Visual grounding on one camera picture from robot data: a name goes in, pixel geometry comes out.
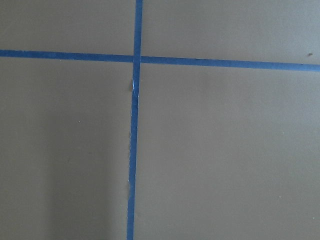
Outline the brown paper table cover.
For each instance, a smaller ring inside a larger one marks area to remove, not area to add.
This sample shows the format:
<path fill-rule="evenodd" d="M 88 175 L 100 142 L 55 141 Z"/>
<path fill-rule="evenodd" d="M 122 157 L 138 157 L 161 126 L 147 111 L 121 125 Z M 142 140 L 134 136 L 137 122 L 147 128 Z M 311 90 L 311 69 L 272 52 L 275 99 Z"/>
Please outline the brown paper table cover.
<path fill-rule="evenodd" d="M 317 240 L 317 0 L 3 0 L 3 240 Z"/>

